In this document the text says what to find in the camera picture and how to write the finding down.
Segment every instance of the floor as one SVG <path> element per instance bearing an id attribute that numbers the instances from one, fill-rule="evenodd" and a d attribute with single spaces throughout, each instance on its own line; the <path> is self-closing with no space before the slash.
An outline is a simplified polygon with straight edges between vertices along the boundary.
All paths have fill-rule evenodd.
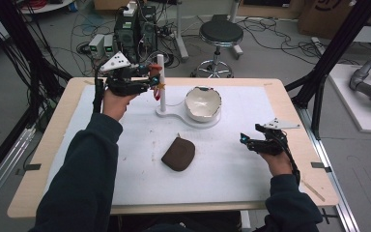
<path id="1" fill-rule="evenodd" d="M 72 76 L 91 76 L 89 59 L 75 53 L 72 54 L 71 50 L 75 52 L 78 44 L 90 41 L 90 35 L 94 29 L 90 25 L 101 25 L 101 27 L 96 27 L 97 32 L 95 33 L 108 33 L 112 30 L 114 15 L 100 14 L 94 11 L 90 1 L 79 1 L 78 3 L 79 12 L 70 13 L 67 9 L 61 9 L 40 14 L 40 23 L 59 63 Z M 174 7 L 168 8 L 167 20 L 169 22 L 173 21 L 174 10 Z M 201 25 L 201 20 L 210 20 L 207 15 L 224 14 L 224 10 L 221 8 L 217 12 L 201 13 L 200 17 L 192 16 L 195 14 L 192 14 L 190 10 L 184 11 L 184 14 L 182 24 L 185 31 L 183 35 L 189 59 L 186 62 L 178 62 L 179 60 L 176 59 L 172 68 L 166 70 L 166 76 L 188 77 L 201 61 L 213 56 L 214 48 L 201 42 L 197 37 L 198 28 Z M 243 56 L 239 60 L 235 59 L 235 55 L 231 51 L 221 50 L 221 59 L 233 68 L 234 77 L 278 78 L 284 84 L 288 84 L 312 70 L 318 58 L 307 56 L 310 53 L 306 53 L 306 55 L 300 49 L 286 49 L 286 52 L 292 54 L 289 55 L 281 49 L 265 48 L 265 46 L 281 47 L 287 38 L 280 37 L 280 34 L 278 36 L 271 30 L 261 31 L 264 24 L 273 25 L 275 23 L 276 31 L 289 36 L 288 44 L 291 46 L 310 42 L 310 37 L 298 33 L 295 21 L 258 21 L 255 19 L 255 22 L 248 24 L 251 25 L 252 30 L 256 31 L 252 34 L 245 31 L 241 43 Z M 323 44 L 329 43 L 328 40 L 321 41 Z M 174 54 L 178 55 L 175 46 L 171 43 L 168 45 L 172 47 Z M 369 44 L 353 43 L 339 62 L 363 64 L 369 58 L 371 58 Z M 296 92 L 297 90 L 294 90 L 289 94 L 294 96 Z M 12 64 L 0 50 L 0 144 L 27 108 L 26 103 L 26 87 L 18 79 Z M 326 83 L 320 128 L 320 135 L 332 168 L 356 218 L 358 229 L 371 232 L 371 133 L 357 130 L 351 116 L 329 81 Z M 26 231 L 33 225 L 32 219 L 9 218 L 6 211 L 22 179 L 22 176 L 16 175 L 15 172 L 27 159 L 27 155 L 32 152 L 40 136 L 42 136 L 41 133 L 36 135 L 12 175 L 0 189 L 0 231 L 8 231 L 9 229 L 11 231 Z M 331 208 L 325 210 L 329 215 L 336 215 L 336 212 Z M 249 214 L 252 228 L 259 227 L 264 223 L 263 218 L 266 211 L 250 211 Z M 328 222 L 324 221 L 319 224 L 321 231 L 343 231 L 337 218 L 330 217 Z"/>

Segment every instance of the brown coin purse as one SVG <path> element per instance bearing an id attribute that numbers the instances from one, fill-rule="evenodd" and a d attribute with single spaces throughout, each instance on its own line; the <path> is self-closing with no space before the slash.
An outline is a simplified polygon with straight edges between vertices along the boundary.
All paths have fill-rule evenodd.
<path id="1" fill-rule="evenodd" d="M 184 171 L 194 159 L 194 155 L 194 144 L 188 140 L 176 137 L 161 158 L 161 161 L 175 171 Z"/>

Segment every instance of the bowl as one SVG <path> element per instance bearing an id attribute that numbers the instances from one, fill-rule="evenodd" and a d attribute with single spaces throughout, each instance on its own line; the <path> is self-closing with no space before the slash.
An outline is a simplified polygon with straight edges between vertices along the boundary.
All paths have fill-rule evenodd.
<path id="1" fill-rule="evenodd" d="M 191 119 L 208 123 L 221 111 L 221 96 L 211 87 L 196 86 L 186 94 L 185 111 Z"/>

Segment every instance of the black chair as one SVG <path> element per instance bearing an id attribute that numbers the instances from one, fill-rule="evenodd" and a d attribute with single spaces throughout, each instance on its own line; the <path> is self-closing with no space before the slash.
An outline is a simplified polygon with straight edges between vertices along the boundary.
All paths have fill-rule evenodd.
<path id="1" fill-rule="evenodd" d="M 234 77 L 234 73 L 227 64 L 219 61 L 219 50 L 222 47 L 232 47 L 243 40 L 243 29 L 228 20 L 212 20 L 205 22 L 200 28 L 200 38 L 215 45 L 213 60 L 204 61 L 191 73 L 193 77 Z"/>

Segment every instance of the dark sweatshirt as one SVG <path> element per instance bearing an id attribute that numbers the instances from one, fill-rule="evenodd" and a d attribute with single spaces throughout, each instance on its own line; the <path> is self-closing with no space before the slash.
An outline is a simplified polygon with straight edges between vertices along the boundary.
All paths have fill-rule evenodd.
<path id="1" fill-rule="evenodd" d="M 30 231 L 106 231 L 113 198 L 118 146 L 123 128 L 95 113 L 86 130 L 71 141 L 65 162 L 53 178 Z M 271 179 L 270 212 L 259 231 L 318 231 L 322 221 L 308 195 L 300 193 L 293 175 Z M 157 225 L 148 231 L 189 231 L 180 225 Z"/>

